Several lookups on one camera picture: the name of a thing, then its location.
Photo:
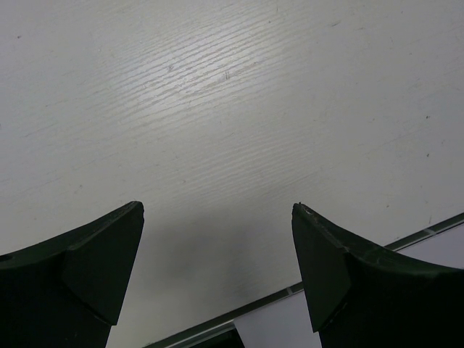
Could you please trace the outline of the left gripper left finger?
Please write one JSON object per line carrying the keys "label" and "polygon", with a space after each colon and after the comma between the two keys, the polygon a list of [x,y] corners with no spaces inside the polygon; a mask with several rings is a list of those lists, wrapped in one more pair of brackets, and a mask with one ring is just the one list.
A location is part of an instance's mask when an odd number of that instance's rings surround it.
{"label": "left gripper left finger", "polygon": [[105,347],[144,227],[129,202],[86,225],[1,256],[2,347]]}

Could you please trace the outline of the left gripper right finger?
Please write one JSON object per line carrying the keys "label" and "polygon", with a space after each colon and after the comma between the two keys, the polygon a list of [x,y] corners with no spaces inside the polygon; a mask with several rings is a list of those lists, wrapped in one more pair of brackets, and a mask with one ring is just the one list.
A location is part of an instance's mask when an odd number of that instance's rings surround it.
{"label": "left gripper right finger", "polygon": [[461,347],[463,271],[386,249],[293,206],[294,246],[323,347]]}

